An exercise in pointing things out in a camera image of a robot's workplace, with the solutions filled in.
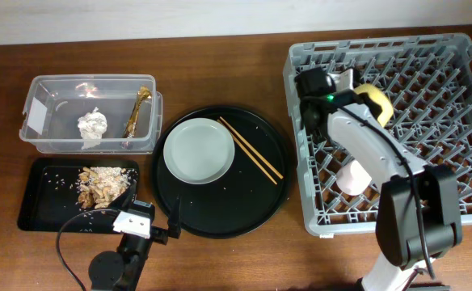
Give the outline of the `yellow bowl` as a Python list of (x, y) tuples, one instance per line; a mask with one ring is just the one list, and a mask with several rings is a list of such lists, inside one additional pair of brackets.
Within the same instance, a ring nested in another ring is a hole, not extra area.
[(369, 110), (376, 118), (378, 123), (385, 127), (394, 114), (393, 106), (389, 98), (378, 87), (365, 83), (354, 89)]

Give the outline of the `pink cup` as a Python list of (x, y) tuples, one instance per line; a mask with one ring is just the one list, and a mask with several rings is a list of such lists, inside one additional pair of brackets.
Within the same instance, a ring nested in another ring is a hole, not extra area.
[(336, 173), (336, 183), (339, 189), (349, 196), (362, 194), (372, 181), (371, 176), (356, 160), (341, 167)]

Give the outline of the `white tissue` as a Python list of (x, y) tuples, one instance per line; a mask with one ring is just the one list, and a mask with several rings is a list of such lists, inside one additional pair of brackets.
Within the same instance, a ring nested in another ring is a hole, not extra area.
[(107, 131), (106, 116), (94, 108), (92, 112), (78, 118), (78, 130), (83, 139), (101, 139)]

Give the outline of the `food scraps pile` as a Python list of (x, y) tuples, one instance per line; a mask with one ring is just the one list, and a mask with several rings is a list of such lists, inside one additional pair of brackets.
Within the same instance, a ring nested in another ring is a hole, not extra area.
[(105, 209), (132, 184), (133, 169), (83, 167), (78, 173), (77, 203), (82, 209)]

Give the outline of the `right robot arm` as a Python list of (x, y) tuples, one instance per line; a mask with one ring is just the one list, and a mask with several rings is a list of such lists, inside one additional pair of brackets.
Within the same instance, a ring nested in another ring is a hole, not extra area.
[(381, 253), (358, 290), (407, 290), (420, 274), (434, 277), (432, 261), (463, 238), (457, 179), (451, 167), (432, 166), (388, 133), (394, 114), (378, 87), (360, 84), (354, 69), (340, 74), (314, 68), (295, 79), (301, 125), (346, 150), (364, 175), (346, 167), (339, 188), (374, 183), (380, 192), (375, 235)]

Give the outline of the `gold brown snack wrapper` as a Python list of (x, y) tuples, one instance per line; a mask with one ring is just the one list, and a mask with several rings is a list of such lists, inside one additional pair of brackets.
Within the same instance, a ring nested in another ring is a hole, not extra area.
[(142, 103), (151, 97), (150, 89), (147, 86), (141, 86), (137, 92), (136, 101), (129, 117), (128, 123), (125, 127), (123, 138), (135, 137), (137, 131), (137, 121)]

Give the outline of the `grey plate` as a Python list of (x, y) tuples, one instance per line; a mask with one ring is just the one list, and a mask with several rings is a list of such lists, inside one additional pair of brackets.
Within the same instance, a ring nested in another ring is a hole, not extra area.
[(164, 162), (178, 180), (207, 184), (231, 167), (235, 147), (229, 130), (208, 118), (193, 118), (176, 125), (163, 146)]

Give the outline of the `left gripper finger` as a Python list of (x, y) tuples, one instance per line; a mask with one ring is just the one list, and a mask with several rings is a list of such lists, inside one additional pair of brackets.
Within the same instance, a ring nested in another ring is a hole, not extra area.
[(137, 198), (137, 181), (132, 182), (128, 189), (116, 198), (118, 209), (128, 209)]
[(168, 218), (168, 236), (171, 238), (179, 238), (181, 235), (181, 219), (180, 219), (180, 205), (181, 197), (177, 196), (175, 203), (171, 209), (170, 216)]

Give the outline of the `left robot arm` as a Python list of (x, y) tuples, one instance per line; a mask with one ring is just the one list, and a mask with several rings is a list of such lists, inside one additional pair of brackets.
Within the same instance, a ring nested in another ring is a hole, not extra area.
[(108, 205), (115, 213), (112, 228), (122, 234), (114, 251), (99, 253), (90, 263), (88, 275), (93, 290), (134, 290), (153, 244), (166, 245), (181, 235), (181, 198), (173, 204), (167, 227), (153, 225), (155, 206), (136, 199), (128, 190)]

